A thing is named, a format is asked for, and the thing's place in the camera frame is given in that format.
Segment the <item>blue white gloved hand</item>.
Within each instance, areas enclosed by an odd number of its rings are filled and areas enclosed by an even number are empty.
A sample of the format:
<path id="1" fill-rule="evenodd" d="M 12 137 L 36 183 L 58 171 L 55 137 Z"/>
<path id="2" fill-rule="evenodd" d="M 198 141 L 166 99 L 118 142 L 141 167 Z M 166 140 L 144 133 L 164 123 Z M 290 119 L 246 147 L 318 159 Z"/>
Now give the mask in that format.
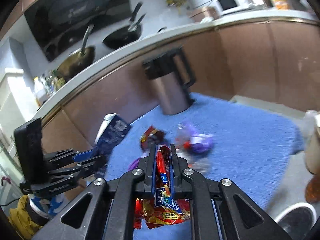
<path id="1" fill-rule="evenodd" d="M 65 194 L 58 194 L 50 199 L 41 199 L 34 194 L 28 194 L 31 208 L 41 217 L 51 219 L 55 217 L 68 203 Z"/>

